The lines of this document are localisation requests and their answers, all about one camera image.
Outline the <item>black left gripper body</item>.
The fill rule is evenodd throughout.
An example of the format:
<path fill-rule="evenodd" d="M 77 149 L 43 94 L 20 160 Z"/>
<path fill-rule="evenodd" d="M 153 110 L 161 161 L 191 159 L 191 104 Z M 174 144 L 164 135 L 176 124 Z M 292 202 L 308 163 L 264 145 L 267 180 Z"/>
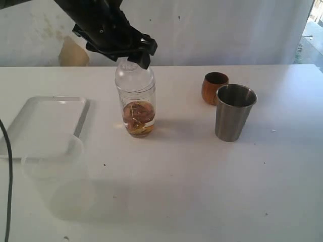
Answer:
<path fill-rule="evenodd" d="M 98 23 L 87 27 L 75 24 L 73 33 L 86 42 L 98 45 L 113 43 L 121 49 L 118 55 L 127 55 L 129 50 L 146 50 L 154 55 L 157 50 L 157 42 L 132 27 L 124 14 L 102 18 Z"/>

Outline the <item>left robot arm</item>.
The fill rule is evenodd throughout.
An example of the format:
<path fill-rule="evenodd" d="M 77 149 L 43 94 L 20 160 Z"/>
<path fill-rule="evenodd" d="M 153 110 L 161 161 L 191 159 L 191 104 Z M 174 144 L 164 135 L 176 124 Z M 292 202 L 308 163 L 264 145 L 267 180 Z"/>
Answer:
<path fill-rule="evenodd" d="M 75 22 L 73 33 L 86 40 L 85 48 L 112 61 L 121 57 L 148 69 L 157 42 L 130 25 L 121 1 L 57 1 Z"/>

